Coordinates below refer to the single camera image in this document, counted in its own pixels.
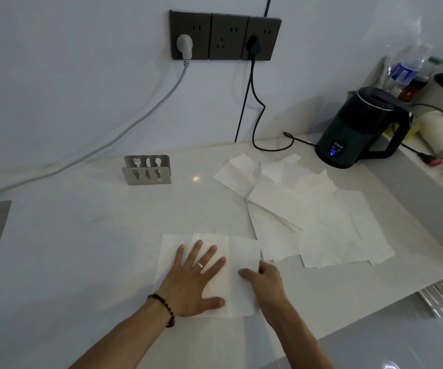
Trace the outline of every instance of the white wall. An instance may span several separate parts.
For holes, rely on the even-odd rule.
[[[169,9],[262,15],[266,0],[0,0],[0,170],[70,160],[109,140],[175,83]],[[259,137],[304,132],[333,115],[390,34],[422,15],[443,55],[443,0],[272,0],[283,20],[273,59],[257,63],[267,105]],[[247,62],[194,61],[180,90],[108,155],[233,140]],[[241,135],[259,111],[249,96]]]

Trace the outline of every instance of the finger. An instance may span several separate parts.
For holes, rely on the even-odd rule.
[[[198,261],[198,263],[200,263],[203,268],[206,266],[206,264],[210,261],[210,259],[213,257],[213,255],[217,252],[217,247],[215,245],[213,245],[212,247],[210,247],[210,249],[206,252],[206,254],[204,254],[203,256],[201,256],[201,259]],[[199,271],[201,272],[201,270],[203,268],[201,268],[200,266],[196,266],[196,268],[199,268]]]
[[[271,267],[271,264],[264,262],[262,260],[259,260],[259,273],[263,274]]]
[[[203,301],[201,302],[203,312],[207,310],[216,310],[217,308],[223,307],[224,305],[225,299],[220,297],[203,299]]]
[[[197,241],[196,244],[194,245],[193,249],[189,253],[188,259],[184,263],[185,266],[187,266],[187,267],[193,266],[194,261],[196,260],[196,257],[199,253],[199,250],[201,249],[201,246],[203,246],[203,241],[201,241],[201,240]]]
[[[180,245],[177,249],[177,252],[175,253],[175,259],[174,259],[174,266],[173,267],[179,267],[182,262],[182,257],[184,256],[184,245]]]
[[[223,268],[223,266],[226,263],[226,258],[224,256],[222,256],[220,259],[218,259],[218,261],[216,263],[213,264],[213,266],[211,268],[209,268],[204,274],[204,278],[206,283],[208,283],[208,281],[210,279],[212,279],[214,276],[216,276],[216,274],[220,271],[220,269]]]
[[[239,270],[239,276],[248,280],[250,283],[253,283],[256,277],[258,277],[258,274],[251,271],[249,268],[244,268]]]

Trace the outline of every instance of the kettle lid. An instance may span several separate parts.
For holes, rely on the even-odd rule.
[[[383,89],[374,86],[366,86],[358,90],[358,97],[367,105],[381,110],[391,111],[397,108],[397,100]]]

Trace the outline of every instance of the black kettle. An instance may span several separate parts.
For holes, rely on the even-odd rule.
[[[394,135],[384,151],[369,148],[386,130]],[[317,156],[336,168],[349,168],[360,159],[388,158],[397,150],[411,128],[409,110],[386,91],[368,86],[360,88],[336,114],[316,144]]]

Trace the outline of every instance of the left hand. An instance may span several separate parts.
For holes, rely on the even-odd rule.
[[[201,274],[201,267],[195,265],[194,262],[202,245],[203,241],[196,242],[184,264],[181,264],[184,245],[180,245],[175,255],[174,265],[156,292],[167,301],[176,316],[195,316],[206,310],[215,310],[225,305],[223,298],[203,299],[202,297],[206,284],[222,269],[226,262],[225,257],[222,257],[214,266]],[[216,246],[210,247],[198,263],[205,267],[216,252]]]

